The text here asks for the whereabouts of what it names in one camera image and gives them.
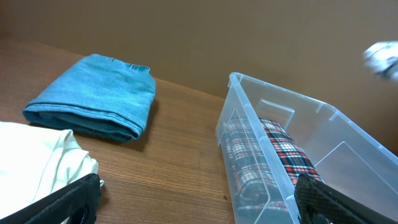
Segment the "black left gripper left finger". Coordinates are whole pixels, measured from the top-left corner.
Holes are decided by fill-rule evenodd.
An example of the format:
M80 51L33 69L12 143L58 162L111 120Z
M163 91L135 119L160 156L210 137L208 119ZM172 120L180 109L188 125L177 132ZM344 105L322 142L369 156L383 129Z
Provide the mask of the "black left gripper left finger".
M101 201L100 177L88 174L1 219L2 224L94 224Z

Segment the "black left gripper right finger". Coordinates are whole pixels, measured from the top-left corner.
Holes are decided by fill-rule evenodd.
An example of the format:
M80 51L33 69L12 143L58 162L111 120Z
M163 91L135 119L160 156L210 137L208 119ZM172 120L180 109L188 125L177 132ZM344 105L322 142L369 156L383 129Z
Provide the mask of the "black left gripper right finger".
M301 224L397 224L307 174L294 192Z

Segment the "plaid flannel shirt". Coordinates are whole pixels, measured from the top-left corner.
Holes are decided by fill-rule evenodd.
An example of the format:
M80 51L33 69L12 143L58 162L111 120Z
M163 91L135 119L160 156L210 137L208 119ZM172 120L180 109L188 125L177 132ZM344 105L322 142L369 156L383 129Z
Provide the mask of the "plaid flannel shirt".
M272 149L277 153L290 181L296 185L300 174L323 180L315 166L278 122L260 119ZM233 172L237 212L245 217L270 216L289 213L250 123L247 119L233 118L226 125L223 145Z

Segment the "white printed t-shirt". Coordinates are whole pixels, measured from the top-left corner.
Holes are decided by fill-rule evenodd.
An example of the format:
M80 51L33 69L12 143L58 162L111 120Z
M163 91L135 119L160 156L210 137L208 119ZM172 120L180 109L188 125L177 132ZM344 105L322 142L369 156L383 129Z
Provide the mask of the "white printed t-shirt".
M378 78L397 83L397 41L377 42L363 53L365 66Z

